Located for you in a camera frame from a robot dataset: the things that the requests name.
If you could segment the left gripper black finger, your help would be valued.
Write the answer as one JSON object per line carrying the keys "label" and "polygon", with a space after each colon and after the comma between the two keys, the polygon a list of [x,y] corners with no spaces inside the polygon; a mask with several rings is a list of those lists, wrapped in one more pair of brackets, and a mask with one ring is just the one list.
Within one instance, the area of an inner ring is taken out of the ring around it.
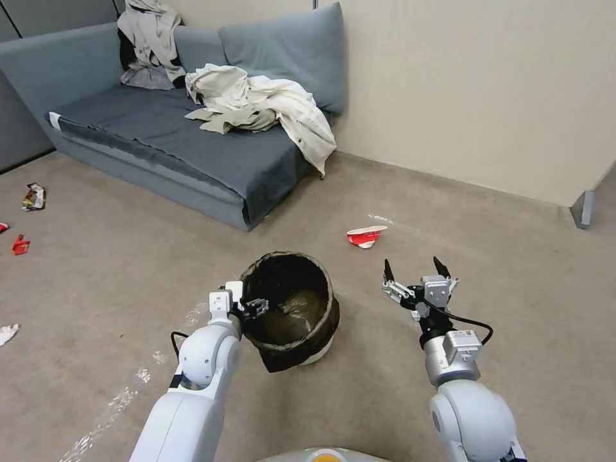
{"label": "left gripper black finger", "polygon": [[251,300],[242,298],[240,300],[240,308],[241,318],[243,320],[256,320],[268,313],[273,313],[277,316],[287,315],[287,311],[285,311],[280,304],[276,304],[265,298],[254,298]]}

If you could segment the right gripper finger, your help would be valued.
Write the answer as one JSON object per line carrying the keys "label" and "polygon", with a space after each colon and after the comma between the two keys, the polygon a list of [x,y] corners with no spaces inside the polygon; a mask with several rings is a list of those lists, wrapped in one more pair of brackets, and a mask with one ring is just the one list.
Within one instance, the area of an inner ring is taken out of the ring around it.
{"label": "right gripper finger", "polygon": [[454,292],[454,290],[455,290],[455,288],[456,288],[456,286],[457,286],[457,284],[459,282],[459,279],[457,277],[453,277],[451,275],[448,267],[446,265],[444,265],[444,263],[442,263],[439,260],[439,258],[437,258],[437,256],[433,257],[433,262],[434,262],[437,274],[442,276],[442,277],[444,277],[448,281],[448,284],[449,284],[449,294],[451,295]]}
{"label": "right gripper finger", "polygon": [[384,260],[383,282],[381,290],[388,297],[398,304],[402,304],[403,300],[414,300],[415,292],[404,286],[401,283],[395,281],[393,271],[391,269],[388,259]]}

